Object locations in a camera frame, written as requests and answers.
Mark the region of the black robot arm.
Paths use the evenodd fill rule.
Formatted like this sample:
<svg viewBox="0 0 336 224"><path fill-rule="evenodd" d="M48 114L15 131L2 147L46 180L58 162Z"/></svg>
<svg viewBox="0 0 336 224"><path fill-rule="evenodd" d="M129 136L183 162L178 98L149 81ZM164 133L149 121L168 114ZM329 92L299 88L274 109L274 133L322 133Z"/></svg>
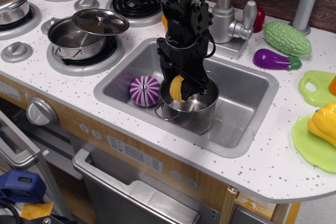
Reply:
<svg viewBox="0 0 336 224"><path fill-rule="evenodd" d="M143 4L143 0L131 0ZM205 0L157 0L167 20L164 38L157 39L161 70L167 83L180 75L181 99L186 101L194 94L206 95L209 79L203 60L213 54L208 44L214 42L209 27L213 14Z"/></svg>

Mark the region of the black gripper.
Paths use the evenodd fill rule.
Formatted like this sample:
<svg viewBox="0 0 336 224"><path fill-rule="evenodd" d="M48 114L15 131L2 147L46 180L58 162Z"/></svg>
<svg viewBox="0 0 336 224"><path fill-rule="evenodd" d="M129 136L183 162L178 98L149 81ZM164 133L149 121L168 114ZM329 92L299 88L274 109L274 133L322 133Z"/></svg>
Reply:
<svg viewBox="0 0 336 224"><path fill-rule="evenodd" d="M164 80L171 83L176 76L182 76L181 99L187 101L193 94L208 93L209 78L203 66L203 60L208 57L209 37L198 38L189 47L174 47L167 39L158 38L157 52L160 56L160 67Z"/></svg>

